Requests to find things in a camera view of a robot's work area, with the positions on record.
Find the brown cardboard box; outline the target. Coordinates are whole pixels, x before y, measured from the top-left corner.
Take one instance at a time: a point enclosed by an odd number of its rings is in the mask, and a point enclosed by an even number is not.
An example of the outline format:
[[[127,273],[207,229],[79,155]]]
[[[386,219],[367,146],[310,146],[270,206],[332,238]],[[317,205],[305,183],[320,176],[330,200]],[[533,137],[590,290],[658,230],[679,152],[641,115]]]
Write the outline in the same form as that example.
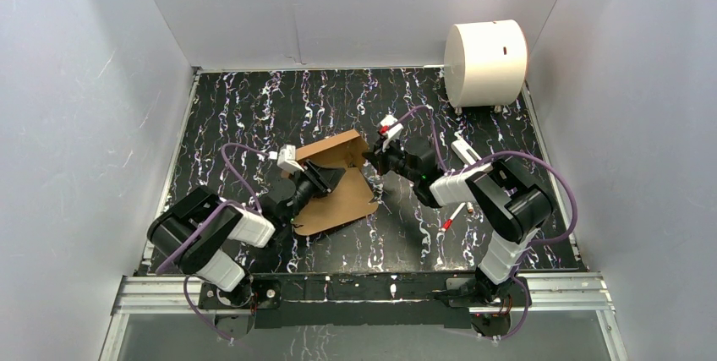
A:
[[[290,227],[301,236],[355,222],[374,214],[378,209],[374,191],[363,174],[366,160],[362,153],[368,150],[364,136],[355,129],[297,147],[297,161],[304,167],[312,161],[323,167],[343,167],[346,173],[336,189],[325,197],[313,198],[301,210]],[[282,171],[284,178],[295,178],[304,174],[289,174]]]

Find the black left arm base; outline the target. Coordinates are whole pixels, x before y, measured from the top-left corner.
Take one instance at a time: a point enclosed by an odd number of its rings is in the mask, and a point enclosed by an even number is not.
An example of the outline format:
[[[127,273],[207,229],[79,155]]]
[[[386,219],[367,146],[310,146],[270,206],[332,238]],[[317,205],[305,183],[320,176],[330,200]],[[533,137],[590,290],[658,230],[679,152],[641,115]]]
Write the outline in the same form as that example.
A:
[[[233,345],[254,327],[259,310],[278,309],[281,298],[277,279],[247,276],[230,292],[203,281],[192,306],[220,339]]]

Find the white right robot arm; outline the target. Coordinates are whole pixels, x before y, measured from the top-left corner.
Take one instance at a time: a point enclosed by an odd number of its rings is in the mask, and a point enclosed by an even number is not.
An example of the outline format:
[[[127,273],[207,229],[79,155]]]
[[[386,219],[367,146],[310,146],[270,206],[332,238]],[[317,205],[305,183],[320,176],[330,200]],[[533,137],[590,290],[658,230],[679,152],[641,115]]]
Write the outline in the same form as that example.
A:
[[[507,150],[469,167],[448,170],[430,141],[401,144],[385,137],[362,155],[377,174],[394,172],[406,178],[422,205],[476,204],[493,229],[488,251],[476,270],[477,296],[488,305],[497,305],[508,296],[514,268],[556,206],[553,194],[525,171],[521,161],[549,169],[547,162]]]

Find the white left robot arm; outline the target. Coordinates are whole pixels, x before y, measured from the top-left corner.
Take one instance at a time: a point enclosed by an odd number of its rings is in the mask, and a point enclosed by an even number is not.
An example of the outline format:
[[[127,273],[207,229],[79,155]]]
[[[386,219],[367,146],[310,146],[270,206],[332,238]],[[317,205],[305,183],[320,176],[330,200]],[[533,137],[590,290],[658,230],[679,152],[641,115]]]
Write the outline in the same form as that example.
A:
[[[345,168],[322,167],[312,161],[281,179],[259,198],[261,211],[225,200],[205,186],[193,189],[150,225],[147,238],[166,256],[157,273],[175,265],[185,276],[197,276],[220,289],[233,307],[249,302],[253,289],[249,273],[223,252],[227,240],[264,248],[279,227],[298,219],[313,198],[333,193]]]

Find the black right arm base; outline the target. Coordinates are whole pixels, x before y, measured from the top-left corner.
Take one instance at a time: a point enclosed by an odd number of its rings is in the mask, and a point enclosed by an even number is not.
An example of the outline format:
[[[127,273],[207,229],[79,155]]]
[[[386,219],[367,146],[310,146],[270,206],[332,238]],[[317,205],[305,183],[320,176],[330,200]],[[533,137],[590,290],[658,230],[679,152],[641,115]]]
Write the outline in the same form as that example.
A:
[[[477,335],[495,342],[518,333],[533,304],[526,280],[518,276],[499,284],[482,276],[448,278],[446,288],[434,298],[452,308],[469,309]]]

